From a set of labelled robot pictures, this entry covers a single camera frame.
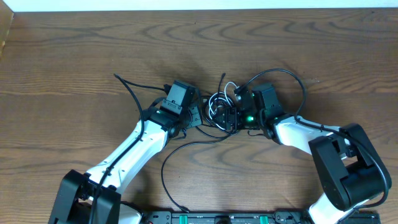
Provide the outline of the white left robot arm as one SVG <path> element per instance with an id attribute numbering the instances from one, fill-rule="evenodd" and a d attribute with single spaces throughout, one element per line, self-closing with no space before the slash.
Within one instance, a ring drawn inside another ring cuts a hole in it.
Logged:
<path id="1" fill-rule="evenodd" d="M 140 223 L 142 213 L 121 200 L 144 165 L 180 132 L 201 124 L 199 90 L 176 80 L 165 98 L 139 109 L 132 133 L 84 174 L 71 170 L 60 183 L 49 223 Z"/>

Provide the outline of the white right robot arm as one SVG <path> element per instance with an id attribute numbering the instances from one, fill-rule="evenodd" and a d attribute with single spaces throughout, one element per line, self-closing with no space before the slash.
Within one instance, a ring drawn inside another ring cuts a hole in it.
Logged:
<path id="1" fill-rule="evenodd" d="M 356 124 L 323 126 L 286 113 L 270 83 L 237 88 L 239 104 L 227 98 L 212 111 L 228 131 L 261 130 L 277 144 L 311 155 L 323 194 L 307 210 L 310 223 L 339 223 L 378 195 L 386 196 L 391 177 L 364 129 Z"/>

